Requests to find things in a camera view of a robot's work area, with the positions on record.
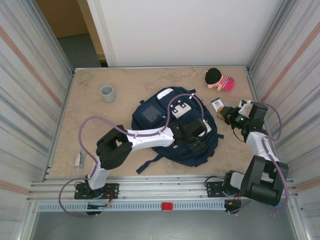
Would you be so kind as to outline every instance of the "backpack strap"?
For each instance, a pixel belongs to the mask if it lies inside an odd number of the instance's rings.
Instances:
[[[145,170],[149,166],[150,163],[154,163],[154,162],[160,160],[162,157],[163,157],[162,155],[158,154],[158,156],[156,156],[154,159],[146,161],[141,167],[139,167],[137,170],[135,170],[136,173],[137,174],[142,173],[143,170]]]

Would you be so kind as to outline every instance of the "white wall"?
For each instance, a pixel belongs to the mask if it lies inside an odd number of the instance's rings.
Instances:
[[[110,67],[247,65],[283,0],[88,0]]]

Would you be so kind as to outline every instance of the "marble tabletop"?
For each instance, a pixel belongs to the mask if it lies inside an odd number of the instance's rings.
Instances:
[[[240,142],[229,125],[217,117],[210,101],[220,97],[222,101],[238,105],[240,100],[253,99],[241,66],[217,67],[223,75],[235,80],[234,88],[229,92],[218,92],[205,84],[205,71],[210,67],[173,67],[173,68],[96,68],[77,69],[72,83],[61,130],[50,169],[50,177],[84,176],[91,172],[94,161],[85,155],[82,170],[74,167],[75,156],[81,149],[78,143],[78,129],[90,116],[100,116],[116,125],[131,128],[132,113],[140,104],[162,88],[177,86],[191,90],[196,89],[200,98],[213,115],[217,131],[224,135],[220,139],[213,157],[198,167],[188,167],[166,158],[151,163],[142,175],[178,175],[178,174],[214,174],[229,170],[245,172],[252,154],[249,147]],[[114,102],[106,103],[100,95],[100,88],[112,85],[116,92]],[[111,127],[99,120],[90,120],[82,131],[85,147],[95,153],[96,142]],[[111,176],[134,176],[136,169],[157,155],[151,148],[131,153],[124,163],[111,171]]]

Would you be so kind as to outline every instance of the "navy backpack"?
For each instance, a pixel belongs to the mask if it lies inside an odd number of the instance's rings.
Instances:
[[[141,105],[132,114],[131,128],[133,130],[147,130],[163,127],[167,121],[167,107],[170,100],[179,94],[193,94],[195,92],[195,89],[186,90],[183,87],[172,86],[160,90],[146,101],[140,101]],[[218,146],[218,138],[223,139],[224,136],[217,134],[217,126],[213,116],[202,102],[201,104],[204,110],[204,119],[211,127],[211,131],[200,138],[201,142],[205,143],[205,147],[198,152],[193,152],[186,144],[153,147],[152,149],[158,153],[158,156],[139,167],[136,170],[138,174],[145,170],[150,163],[156,162],[162,157],[185,166],[197,167],[206,163],[208,158],[214,155],[215,149]],[[194,119],[201,119],[202,117],[201,108],[194,98],[190,99],[189,96],[180,96],[174,100],[172,105],[172,109],[174,110],[170,111],[170,123],[177,121],[187,124]],[[188,108],[188,111],[182,116],[177,116],[174,113],[178,112],[176,109],[181,110],[184,108]]]

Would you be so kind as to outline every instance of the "stuffed doll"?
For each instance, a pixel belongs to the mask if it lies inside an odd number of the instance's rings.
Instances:
[[[214,67],[206,72],[205,83],[210,89],[215,87],[217,91],[221,89],[230,91],[235,85],[235,80],[229,76],[222,76],[221,72]]]

